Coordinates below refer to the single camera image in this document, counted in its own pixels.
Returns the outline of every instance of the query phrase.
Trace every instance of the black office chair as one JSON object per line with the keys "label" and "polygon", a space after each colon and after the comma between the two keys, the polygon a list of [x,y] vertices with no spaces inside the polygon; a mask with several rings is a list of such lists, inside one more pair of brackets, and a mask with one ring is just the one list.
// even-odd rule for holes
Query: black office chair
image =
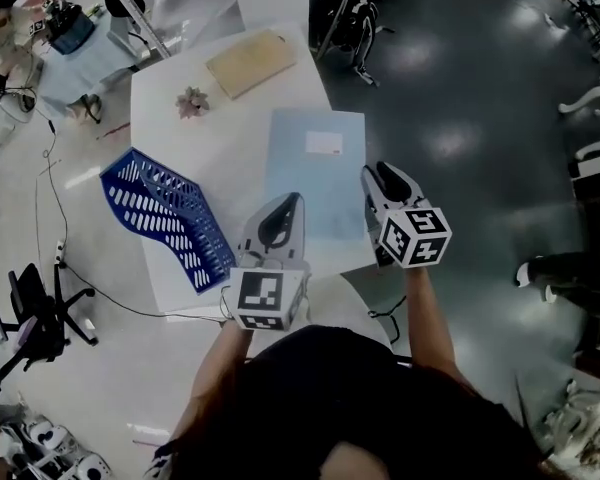
{"label": "black office chair", "polygon": [[30,263],[20,278],[9,272],[11,304],[18,320],[17,324],[5,324],[0,320],[0,341],[7,340],[6,333],[16,332],[15,354],[0,368],[0,385],[20,361],[26,359],[24,371],[38,361],[51,362],[60,356],[70,341],[65,338],[64,324],[91,346],[98,344],[97,338],[89,338],[68,314],[68,310],[84,295],[93,297],[93,288],[80,290],[69,300],[62,298],[59,277],[60,265],[53,267],[54,297],[47,295],[38,269]]}

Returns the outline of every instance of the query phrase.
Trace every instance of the blue plastic basket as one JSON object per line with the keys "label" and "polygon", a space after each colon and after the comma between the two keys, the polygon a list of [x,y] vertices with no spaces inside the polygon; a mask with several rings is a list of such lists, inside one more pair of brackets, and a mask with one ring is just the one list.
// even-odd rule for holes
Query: blue plastic basket
{"label": "blue plastic basket", "polygon": [[228,279],[235,256],[197,184],[134,148],[100,179],[122,225],[169,247],[196,292]]}

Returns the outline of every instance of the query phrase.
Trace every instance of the white floor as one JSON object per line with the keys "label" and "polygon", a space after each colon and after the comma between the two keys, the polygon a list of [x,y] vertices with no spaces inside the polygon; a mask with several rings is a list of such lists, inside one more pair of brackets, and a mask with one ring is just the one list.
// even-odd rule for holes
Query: white floor
{"label": "white floor", "polygon": [[[52,174],[69,221],[67,263],[120,302],[151,313],[156,305],[140,238],[117,222],[97,176],[130,146],[128,128],[96,139],[129,121],[129,97],[127,79],[105,96],[101,125],[58,125]],[[36,180],[42,272],[52,286],[53,252],[64,236],[42,157],[52,141],[46,121],[35,113],[0,148],[0,312],[5,321],[13,321],[7,273],[19,274],[38,262]],[[61,276],[65,296],[83,287],[68,271]],[[55,362],[37,364],[27,373],[17,369],[4,391],[12,400],[20,391],[33,408],[66,426],[101,454],[118,478],[140,478],[153,448],[133,440],[165,442],[218,326],[136,316],[100,296],[84,299],[74,312],[93,321],[100,344],[92,348],[72,337]],[[10,342],[0,354],[3,362],[10,357]]]}

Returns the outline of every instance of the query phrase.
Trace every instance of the desk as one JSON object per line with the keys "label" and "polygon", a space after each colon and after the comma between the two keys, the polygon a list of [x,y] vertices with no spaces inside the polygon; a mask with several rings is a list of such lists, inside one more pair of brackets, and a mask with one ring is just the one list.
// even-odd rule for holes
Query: desk
{"label": "desk", "polygon": [[237,0],[154,0],[151,25],[173,54],[245,30]]}
{"label": "desk", "polygon": [[84,94],[101,91],[108,77],[135,65],[137,54],[126,35],[126,18],[105,13],[89,39],[75,52],[61,55],[53,48],[41,55],[45,61],[38,96],[56,116]]}
{"label": "desk", "polygon": [[[131,144],[201,186],[234,250],[246,221],[266,202],[264,178],[272,110],[331,108],[300,27],[273,28],[291,44],[297,63],[234,101],[222,92],[204,62],[253,32],[185,51],[132,78]],[[187,85],[199,86],[209,95],[207,115],[179,119],[176,96]],[[197,295],[171,251],[149,239],[143,238],[142,244],[160,311],[195,308],[191,314],[220,315],[219,286]],[[361,241],[307,240],[305,259],[314,278],[375,261],[368,236]]]}

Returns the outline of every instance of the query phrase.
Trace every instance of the shoe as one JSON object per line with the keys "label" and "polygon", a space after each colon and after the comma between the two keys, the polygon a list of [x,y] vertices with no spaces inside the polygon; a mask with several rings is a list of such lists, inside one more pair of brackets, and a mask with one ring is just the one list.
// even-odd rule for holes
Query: shoe
{"label": "shoe", "polygon": [[529,262],[527,262],[520,265],[518,271],[516,272],[516,286],[518,286],[518,288],[524,288],[530,284],[531,279],[529,279]]}
{"label": "shoe", "polygon": [[547,304],[553,304],[558,299],[558,296],[553,293],[551,286],[547,285],[544,289],[544,301]]}

